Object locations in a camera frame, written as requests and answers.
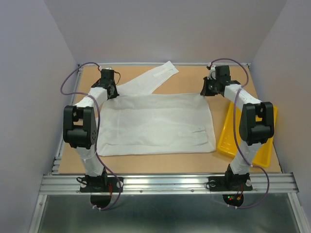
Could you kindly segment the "white long sleeve shirt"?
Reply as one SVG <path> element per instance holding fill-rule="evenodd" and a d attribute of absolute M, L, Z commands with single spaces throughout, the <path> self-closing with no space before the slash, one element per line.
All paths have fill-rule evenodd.
<path fill-rule="evenodd" d="M 155 94 L 178 71 L 171 62 L 117 87 L 101 109 L 101 156 L 209 153 L 216 149 L 212 115 L 199 93 Z"/>

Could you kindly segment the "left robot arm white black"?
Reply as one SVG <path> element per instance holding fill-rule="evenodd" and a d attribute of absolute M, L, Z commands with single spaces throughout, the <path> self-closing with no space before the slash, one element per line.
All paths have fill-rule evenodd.
<path fill-rule="evenodd" d="M 111 68 L 100 68 L 100 78 L 91 86 L 88 93 L 75 92 L 83 98 L 63 110 L 63 140 L 76 149 L 85 167 L 85 181 L 97 191 L 108 187 L 104 176 L 105 167 L 99 159 L 96 144 L 100 125 L 100 105 L 119 96 L 115 74 Z"/>

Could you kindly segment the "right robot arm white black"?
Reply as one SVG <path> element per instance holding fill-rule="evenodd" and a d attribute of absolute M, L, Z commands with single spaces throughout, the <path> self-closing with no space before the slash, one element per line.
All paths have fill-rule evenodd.
<path fill-rule="evenodd" d="M 225 187 L 235 189 L 241 182 L 247 181 L 257 152 L 274 136 L 274 106 L 271 102 L 262 102 L 253 97 L 243 85 L 232 80 L 229 66 L 215 66 L 210 63 L 207 69 L 209 75 L 204 77 L 200 95 L 222 95 L 234 103 L 234 118 L 237 109 L 241 112 L 238 132 L 236 120 L 233 120 L 233 137 L 238 151 L 224 176 Z"/>

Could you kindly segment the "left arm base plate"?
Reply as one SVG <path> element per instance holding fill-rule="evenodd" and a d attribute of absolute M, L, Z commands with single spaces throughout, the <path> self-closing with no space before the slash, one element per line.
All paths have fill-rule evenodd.
<path fill-rule="evenodd" d="M 76 181 L 80 184 L 81 193 L 90 193 L 90 203 L 93 209 L 99 211 L 112 208 L 120 199 L 123 192 L 124 177 L 97 176 L 90 177 L 85 175 L 77 177 Z"/>

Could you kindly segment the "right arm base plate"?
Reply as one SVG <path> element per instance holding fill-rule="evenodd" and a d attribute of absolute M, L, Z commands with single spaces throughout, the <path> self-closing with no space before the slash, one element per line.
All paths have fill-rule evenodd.
<path fill-rule="evenodd" d="M 206 189 L 210 192 L 218 192 L 223 196 L 224 202 L 229 206 L 241 207 L 244 202 L 244 192 L 252 191 L 250 177 L 230 180 L 225 176 L 209 176 Z"/>

